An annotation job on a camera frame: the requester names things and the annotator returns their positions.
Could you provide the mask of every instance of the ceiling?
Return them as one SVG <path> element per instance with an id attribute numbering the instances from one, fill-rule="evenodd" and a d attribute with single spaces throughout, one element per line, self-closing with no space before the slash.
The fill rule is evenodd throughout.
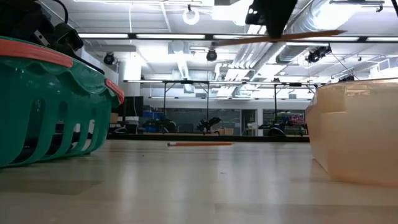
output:
<path id="1" fill-rule="evenodd" d="M 52 0 L 40 1 L 63 17 L 62 8 L 57 3 Z M 62 1 L 69 10 L 70 25 L 78 32 L 246 34 L 252 33 L 256 29 L 254 26 L 236 25 L 236 21 L 213 20 L 211 5 L 214 4 L 214 1 L 207 1 L 207 6 L 194 7 L 200 11 L 200 19 L 195 25 L 188 25 L 182 19 L 186 6 Z M 308 2 L 310 1 L 299 0 L 291 19 Z M 339 29 L 347 30 L 345 35 L 398 35 L 398 17 L 392 6 L 386 3 L 381 12 L 376 12 L 377 8 L 378 6 L 360 7 L 345 23 L 339 26 Z M 238 12 L 226 11 L 224 13 L 231 17 L 231 14 L 234 16 Z M 335 16 L 337 15 L 330 15 L 324 22 L 333 21 Z M 169 40 L 91 40 L 86 41 L 86 44 L 95 47 L 96 50 L 92 53 L 97 57 L 104 55 L 105 50 L 101 50 L 104 46 L 136 46 L 143 61 L 142 74 L 146 78 L 151 78 L 151 76 L 170 74 L 173 70 L 178 70 L 175 57 L 168 54 L 169 42 Z M 207 47 L 210 45 L 206 41 L 187 42 L 191 46 Z M 377 62 L 373 61 L 398 55 L 398 45 L 396 44 L 331 44 L 331 48 L 335 56 L 327 55 L 318 63 L 311 65 L 309 69 L 303 56 L 296 57 L 285 66 L 282 73 L 278 72 L 266 78 L 269 80 L 279 77 L 282 82 L 328 82 L 333 77 L 344 75 L 342 72 L 349 68 L 355 72 L 358 78 L 364 79 L 369 77 L 369 68 L 377 65 Z M 219 59 L 232 62 L 242 50 L 240 45 L 222 47 L 221 50 L 218 50 Z M 255 48 L 251 50 L 246 54 L 255 53 Z M 119 56 L 123 58 L 125 54 L 125 52 L 120 53 Z M 205 56 L 206 53 L 187 55 L 188 69 L 214 72 L 218 62 L 207 62 Z"/>

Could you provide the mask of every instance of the beige plastic bin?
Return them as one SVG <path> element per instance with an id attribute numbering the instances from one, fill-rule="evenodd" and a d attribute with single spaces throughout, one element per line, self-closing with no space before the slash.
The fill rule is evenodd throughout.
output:
<path id="1" fill-rule="evenodd" d="M 313 156 L 332 178 L 398 187 L 398 78 L 322 86 L 305 113 Z"/>

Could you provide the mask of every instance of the wooden floor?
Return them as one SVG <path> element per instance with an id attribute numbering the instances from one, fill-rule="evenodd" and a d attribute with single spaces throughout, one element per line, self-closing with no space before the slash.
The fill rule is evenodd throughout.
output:
<path id="1" fill-rule="evenodd" d="M 1 224 L 398 223 L 398 189 L 331 180 L 307 143 L 108 141 L 0 170 Z"/>

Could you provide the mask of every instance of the green plastic basket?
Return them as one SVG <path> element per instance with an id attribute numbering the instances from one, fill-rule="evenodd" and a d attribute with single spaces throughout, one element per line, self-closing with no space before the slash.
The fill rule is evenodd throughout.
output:
<path id="1" fill-rule="evenodd" d="M 0 167 L 89 154 L 105 141 L 111 108 L 124 93 L 91 67 L 64 54 L 0 37 Z M 90 146 L 90 121 L 95 121 Z M 63 121 L 63 134 L 55 126 Z M 72 148 L 73 133 L 80 137 Z M 55 137 L 60 144 L 53 145 Z M 35 147 L 26 148 L 27 142 Z"/>

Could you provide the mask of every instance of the light wood floor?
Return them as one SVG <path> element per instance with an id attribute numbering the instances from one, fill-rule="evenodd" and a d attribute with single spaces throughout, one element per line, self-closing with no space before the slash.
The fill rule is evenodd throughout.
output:
<path id="1" fill-rule="evenodd" d="M 108 141 L 0 170 L 1 224 L 398 223 L 398 189 L 331 180 L 306 143 Z"/>

